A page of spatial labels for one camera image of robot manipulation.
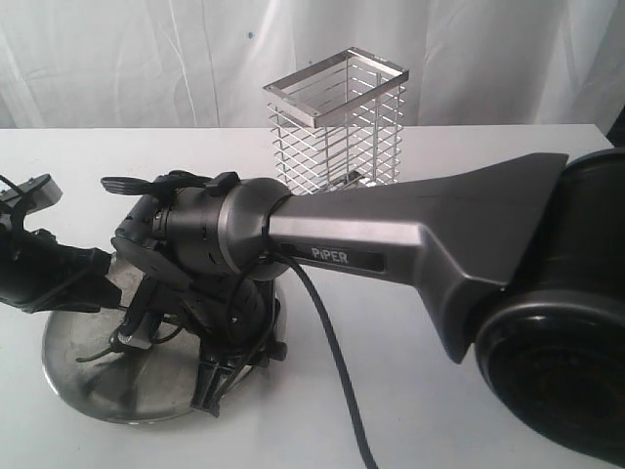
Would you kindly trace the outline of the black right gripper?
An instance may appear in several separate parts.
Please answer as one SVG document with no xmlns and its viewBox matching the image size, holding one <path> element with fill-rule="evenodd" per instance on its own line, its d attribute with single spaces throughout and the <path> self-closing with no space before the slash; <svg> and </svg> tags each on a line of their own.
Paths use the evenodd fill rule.
<svg viewBox="0 0 625 469">
<path fill-rule="evenodd" d="M 279 302 L 274 282 L 254 272 L 264 261 L 262 254 L 236 267 L 215 239 L 138 241 L 117 234 L 111 242 L 143 277 L 157 281 L 148 306 L 154 319 L 149 349 L 182 331 L 200 341 L 192 408 L 218 414 L 222 396 L 245 369 L 284 359 L 286 345 L 275 332 Z"/>
</svg>

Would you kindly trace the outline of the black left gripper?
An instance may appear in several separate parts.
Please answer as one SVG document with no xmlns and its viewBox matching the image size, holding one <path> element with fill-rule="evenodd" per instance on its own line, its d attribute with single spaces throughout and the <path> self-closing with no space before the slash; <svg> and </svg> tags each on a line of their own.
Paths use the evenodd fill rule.
<svg viewBox="0 0 625 469">
<path fill-rule="evenodd" d="M 110 254 L 62 245 L 46 230 L 27 232 L 1 223 L 1 302 L 26 313 L 98 313 L 114 309 L 121 289 L 107 277 Z"/>
</svg>

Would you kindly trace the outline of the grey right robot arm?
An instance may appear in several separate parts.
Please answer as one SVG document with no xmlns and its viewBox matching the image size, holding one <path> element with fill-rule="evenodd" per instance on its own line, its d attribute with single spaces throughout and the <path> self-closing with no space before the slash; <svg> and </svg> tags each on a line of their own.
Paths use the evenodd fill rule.
<svg viewBox="0 0 625 469">
<path fill-rule="evenodd" d="M 127 312 L 201 341 L 195 405 L 281 359 L 259 287 L 313 266 L 412 286 L 453 362 L 468 351 L 525 425 L 624 462 L 624 151 L 531 153 L 468 173 L 303 195 L 270 178 L 107 177 L 137 203 L 112 239 L 145 274 Z"/>
</svg>

